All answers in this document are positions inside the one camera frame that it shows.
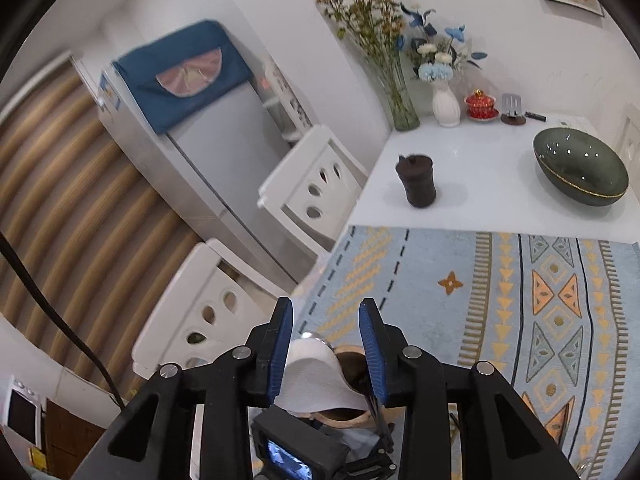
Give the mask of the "glass vase dried flowers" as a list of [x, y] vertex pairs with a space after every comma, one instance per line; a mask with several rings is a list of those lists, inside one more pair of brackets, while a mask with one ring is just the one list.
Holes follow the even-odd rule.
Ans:
[[349, 40], [368, 63], [385, 94], [394, 128], [418, 128], [420, 119], [409, 96], [400, 52], [405, 21], [397, 0], [316, 0], [338, 39]]

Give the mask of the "red lidded tea cup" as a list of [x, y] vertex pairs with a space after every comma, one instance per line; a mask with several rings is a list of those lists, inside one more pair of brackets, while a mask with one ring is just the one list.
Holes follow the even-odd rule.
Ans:
[[477, 122], [489, 122], [499, 116], [496, 99], [480, 89], [475, 89], [464, 99], [466, 114]]

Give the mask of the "patterned blue table mat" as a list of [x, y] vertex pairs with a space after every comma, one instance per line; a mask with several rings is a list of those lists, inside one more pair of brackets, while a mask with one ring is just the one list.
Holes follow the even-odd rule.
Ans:
[[586, 479], [639, 442], [639, 248], [586, 238], [352, 226], [299, 333], [358, 344], [358, 307], [444, 363], [494, 364]]

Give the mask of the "blue white flower bouquet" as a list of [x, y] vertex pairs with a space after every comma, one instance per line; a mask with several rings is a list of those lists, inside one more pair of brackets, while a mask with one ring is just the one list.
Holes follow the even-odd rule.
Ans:
[[475, 50], [465, 24], [436, 27], [434, 9], [426, 11], [399, 5], [407, 20], [407, 31], [397, 40], [397, 49], [405, 53], [413, 75], [423, 82], [450, 81], [469, 66], [480, 68], [488, 54]]

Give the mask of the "dark green ceramic bowl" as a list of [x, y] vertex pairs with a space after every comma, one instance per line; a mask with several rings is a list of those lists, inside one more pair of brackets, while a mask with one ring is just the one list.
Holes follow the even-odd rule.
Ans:
[[533, 140], [536, 161], [564, 195], [593, 207], [610, 206], [627, 192], [629, 176], [608, 144], [567, 126], [545, 128]]

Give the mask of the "white ribbed vase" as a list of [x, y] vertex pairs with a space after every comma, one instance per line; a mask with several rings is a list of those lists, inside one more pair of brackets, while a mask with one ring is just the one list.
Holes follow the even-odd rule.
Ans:
[[445, 128], [457, 127], [460, 124], [461, 110], [458, 99], [449, 87], [449, 82], [436, 80], [432, 86], [432, 110], [437, 122]]

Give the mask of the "white chair far left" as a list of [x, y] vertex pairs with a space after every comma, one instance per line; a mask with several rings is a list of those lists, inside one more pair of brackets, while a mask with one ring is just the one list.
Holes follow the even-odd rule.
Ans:
[[257, 206], [298, 247], [321, 256], [333, 249], [368, 177], [331, 129], [316, 125], [259, 188]]

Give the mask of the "brown wooden utensil holder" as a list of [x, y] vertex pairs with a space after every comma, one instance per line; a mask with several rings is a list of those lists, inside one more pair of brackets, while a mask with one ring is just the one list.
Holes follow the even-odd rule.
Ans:
[[[334, 349], [349, 389], [362, 396], [361, 382], [367, 373], [367, 362], [363, 348], [353, 344], [342, 344]], [[368, 404], [360, 408], [331, 408], [312, 414], [312, 418], [335, 429], [371, 429], [374, 425]]]

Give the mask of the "white microwave oven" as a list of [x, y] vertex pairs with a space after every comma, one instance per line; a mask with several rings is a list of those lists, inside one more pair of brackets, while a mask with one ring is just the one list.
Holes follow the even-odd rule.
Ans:
[[1, 425], [42, 449], [44, 397], [15, 375], [6, 380], [1, 402]]

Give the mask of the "dark brown lidded jar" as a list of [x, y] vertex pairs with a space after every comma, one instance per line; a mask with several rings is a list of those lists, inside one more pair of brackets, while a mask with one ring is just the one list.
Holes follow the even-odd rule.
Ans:
[[426, 208], [437, 196], [433, 161], [422, 154], [400, 155], [395, 170], [404, 186], [406, 199], [414, 208]]

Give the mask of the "black chopstick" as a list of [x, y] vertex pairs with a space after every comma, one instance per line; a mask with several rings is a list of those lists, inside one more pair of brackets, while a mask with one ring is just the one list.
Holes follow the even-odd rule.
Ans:
[[366, 398], [369, 412], [374, 421], [376, 432], [380, 436], [382, 448], [384, 448], [386, 453], [393, 452], [394, 440], [392, 430], [390, 430], [390, 427], [387, 425], [380, 402], [378, 402], [378, 399], [372, 392], [366, 393], [364, 397]]

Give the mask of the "white chair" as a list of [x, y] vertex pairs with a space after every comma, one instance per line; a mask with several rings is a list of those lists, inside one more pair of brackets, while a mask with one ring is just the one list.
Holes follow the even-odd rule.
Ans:
[[132, 369], [149, 379], [164, 364], [188, 370], [213, 362], [244, 344], [285, 295], [220, 240], [198, 243], [145, 322], [131, 351]]
[[321, 256], [333, 249], [368, 177], [331, 129], [316, 125], [259, 188], [257, 206], [298, 247]]

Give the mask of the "silver refrigerator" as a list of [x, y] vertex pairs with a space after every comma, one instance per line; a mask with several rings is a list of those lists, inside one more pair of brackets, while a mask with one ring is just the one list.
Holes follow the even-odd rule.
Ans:
[[153, 131], [111, 65], [102, 70], [98, 95], [107, 132], [202, 240], [220, 240], [283, 289], [303, 281], [314, 255], [257, 205], [288, 144], [251, 84], [164, 134]]

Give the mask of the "blue fridge cover cloth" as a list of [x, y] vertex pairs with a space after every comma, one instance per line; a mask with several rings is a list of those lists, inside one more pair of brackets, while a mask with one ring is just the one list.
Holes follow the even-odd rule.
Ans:
[[200, 21], [113, 62], [157, 134], [245, 84], [253, 73], [216, 21]]

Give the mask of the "white chair near left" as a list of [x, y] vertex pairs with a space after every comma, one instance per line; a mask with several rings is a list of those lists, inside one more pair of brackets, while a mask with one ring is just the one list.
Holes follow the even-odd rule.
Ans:
[[285, 295], [220, 240], [198, 243], [145, 322], [131, 351], [132, 369], [149, 379], [164, 364], [188, 370], [213, 362], [244, 344]]

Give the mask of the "silver metal spoon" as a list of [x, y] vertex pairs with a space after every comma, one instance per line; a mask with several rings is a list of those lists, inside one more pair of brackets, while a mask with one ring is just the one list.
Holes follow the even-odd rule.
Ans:
[[326, 337], [323, 337], [322, 335], [320, 335], [319, 333], [316, 333], [316, 332], [303, 332], [300, 335], [300, 339], [318, 340], [318, 341], [322, 342], [322, 344], [325, 344], [327, 347], [333, 348], [332, 344], [329, 343], [329, 341], [326, 339]]

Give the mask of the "small black remote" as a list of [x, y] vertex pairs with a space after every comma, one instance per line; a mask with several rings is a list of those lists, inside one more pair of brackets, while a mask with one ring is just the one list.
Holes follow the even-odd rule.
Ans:
[[544, 116], [544, 115], [541, 115], [541, 114], [537, 114], [537, 113], [534, 113], [534, 112], [527, 111], [527, 112], [524, 113], [524, 116], [526, 118], [529, 118], [529, 119], [538, 120], [538, 122], [546, 122], [547, 121], [547, 116]]

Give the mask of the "small metal napkin stand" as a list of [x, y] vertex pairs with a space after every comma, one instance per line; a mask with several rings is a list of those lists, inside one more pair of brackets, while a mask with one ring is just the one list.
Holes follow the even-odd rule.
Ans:
[[522, 110], [522, 98], [518, 94], [503, 93], [501, 96], [501, 121], [509, 126], [526, 124], [526, 117]]

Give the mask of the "white ceramic rice paddle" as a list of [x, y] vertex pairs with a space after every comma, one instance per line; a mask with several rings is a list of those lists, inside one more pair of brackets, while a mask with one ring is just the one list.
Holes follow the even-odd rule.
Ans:
[[291, 342], [280, 393], [274, 404], [296, 415], [336, 408], [368, 409], [364, 395], [346, 382], [340, 361], [333, 350], [314, 338]]

